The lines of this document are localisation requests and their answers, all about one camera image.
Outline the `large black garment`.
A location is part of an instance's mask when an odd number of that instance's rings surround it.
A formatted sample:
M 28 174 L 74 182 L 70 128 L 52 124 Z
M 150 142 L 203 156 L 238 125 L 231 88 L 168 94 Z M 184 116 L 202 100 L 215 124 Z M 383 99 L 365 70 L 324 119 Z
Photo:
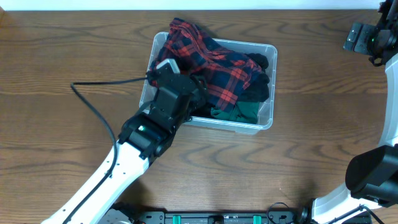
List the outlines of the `large black garment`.
M 205 104 L 204 106 L 193 111 L 190 116 L 201 117 L 201 118 L 210 118 L 213 119 L 212 111 L 217 110 L 217 107 L 212 104 Z

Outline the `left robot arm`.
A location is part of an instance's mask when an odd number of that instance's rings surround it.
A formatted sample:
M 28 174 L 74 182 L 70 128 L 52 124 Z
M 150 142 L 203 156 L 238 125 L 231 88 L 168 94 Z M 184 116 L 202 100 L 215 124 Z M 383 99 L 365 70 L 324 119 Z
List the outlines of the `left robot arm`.
M 170 65 L 148 72 L 146 80 L 156 82 L 155 97 L 123 124 L 119 136 L 93 110 L 113 146 L 94 174 L 45 223 L 98 223 L 127 187 L 172 145 L 192 111 L 208 99 L 204 76 L 184 75 Z

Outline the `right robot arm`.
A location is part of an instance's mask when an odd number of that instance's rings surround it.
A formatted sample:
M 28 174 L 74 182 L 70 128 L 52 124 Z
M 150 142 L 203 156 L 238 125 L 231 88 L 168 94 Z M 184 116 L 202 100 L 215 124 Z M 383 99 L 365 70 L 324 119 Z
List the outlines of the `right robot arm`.
M 397 204 L 397 0 L 382 2 L 378 11 L 378 23 L 355 22 L 343 46 L 385 67 L 386 115 L 378 147 L 354 157 L 344 183 L 303 208 L 298 223 L 370 223 L 375 209 Z

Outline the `dark green shirt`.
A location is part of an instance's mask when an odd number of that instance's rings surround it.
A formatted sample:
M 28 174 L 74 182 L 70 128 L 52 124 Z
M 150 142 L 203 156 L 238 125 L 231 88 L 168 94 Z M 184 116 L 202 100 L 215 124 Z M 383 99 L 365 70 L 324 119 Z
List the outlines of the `dark green shirt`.
M 212 118 L 218 120 L 256 124 L 258 121 L 258 109 L 259 102 L 237 101 L 230 112 L 212 108 L 210 114 Z

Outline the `red plaid flannel shirt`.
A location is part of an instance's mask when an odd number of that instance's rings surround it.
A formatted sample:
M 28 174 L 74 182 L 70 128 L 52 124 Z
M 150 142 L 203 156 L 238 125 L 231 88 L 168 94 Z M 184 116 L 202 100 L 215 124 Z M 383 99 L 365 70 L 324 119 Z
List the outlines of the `red plaid flannel shirt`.
M 227 113 L 263 73 L 247 55 L 221 46 L 198 25 L 179 18 L 170 23 L 167 40 L 149 70 L 167 58 L 176 61 L 182 74 L 204 77 L 208 102 Z

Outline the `black garment with band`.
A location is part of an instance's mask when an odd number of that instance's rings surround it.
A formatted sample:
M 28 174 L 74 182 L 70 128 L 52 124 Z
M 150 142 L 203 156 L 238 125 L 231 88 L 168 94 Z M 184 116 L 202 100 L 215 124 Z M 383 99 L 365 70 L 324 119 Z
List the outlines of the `black garment with band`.
M 249 87 L 247 87 L 240 97 L 238 101 L 243 102 L 264 102 L 269 98 L 269 87 L 268 84 L 270 79 L 266 74 L 266 69 L 269 66 L 269 62 L 266 56 L 262 54 L 247 54 L 247 56 L 254 60 L 261 68 L 262 73 L 258 75 L 255 81 L 253 81 Z

